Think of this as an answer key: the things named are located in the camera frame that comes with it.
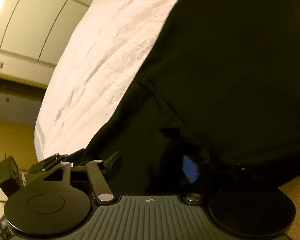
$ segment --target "black cloth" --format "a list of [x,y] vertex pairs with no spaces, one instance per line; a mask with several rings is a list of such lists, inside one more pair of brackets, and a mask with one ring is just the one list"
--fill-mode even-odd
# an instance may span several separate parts
[[168,191],[185,145],[253,164],[277,187],[300,175],[300,0],[178,0],[81,161],[118,150],[110,187]]

